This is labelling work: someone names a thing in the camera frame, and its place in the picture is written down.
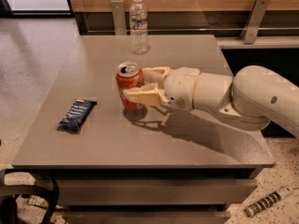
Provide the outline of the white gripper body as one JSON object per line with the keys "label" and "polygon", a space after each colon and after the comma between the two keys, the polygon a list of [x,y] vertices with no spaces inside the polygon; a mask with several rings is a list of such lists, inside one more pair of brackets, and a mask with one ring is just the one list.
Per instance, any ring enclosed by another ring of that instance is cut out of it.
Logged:
{"label": "white gripper body", "polygon": [[201,71],[197,68],[180,67],[164,79],[164,92],[172,108],[193,110],[193,90]]}

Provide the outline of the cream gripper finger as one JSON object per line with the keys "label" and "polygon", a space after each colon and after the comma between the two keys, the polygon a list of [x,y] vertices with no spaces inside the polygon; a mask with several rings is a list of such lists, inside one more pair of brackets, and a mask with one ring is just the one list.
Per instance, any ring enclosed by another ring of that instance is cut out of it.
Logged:
{"label": "cream gripper finger", "polygon": [[164,89],[161,89],[157,82],[140,88],[125,89],[122,93],[129,102],[142,105],[160,106],[169,102]]}
{"label": "cream gripper finger", "polygon": [[159,86],[164,84],[165,78],[173,72],[168,66],[146,67],[142,69],[146,83],[157,83]]}

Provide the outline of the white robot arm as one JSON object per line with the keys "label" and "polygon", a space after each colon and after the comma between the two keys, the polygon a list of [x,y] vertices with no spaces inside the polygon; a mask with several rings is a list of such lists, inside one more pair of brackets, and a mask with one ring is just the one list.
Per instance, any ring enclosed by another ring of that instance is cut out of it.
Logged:
{"label": "white robot arm", "polygon": [[143,86],[123,91],[128,101],[202,110],[246,131],[273,121],[299,138],[299,87],[265,67],[246,66],[233,77],[189,67],[147,67],[143,74]]}

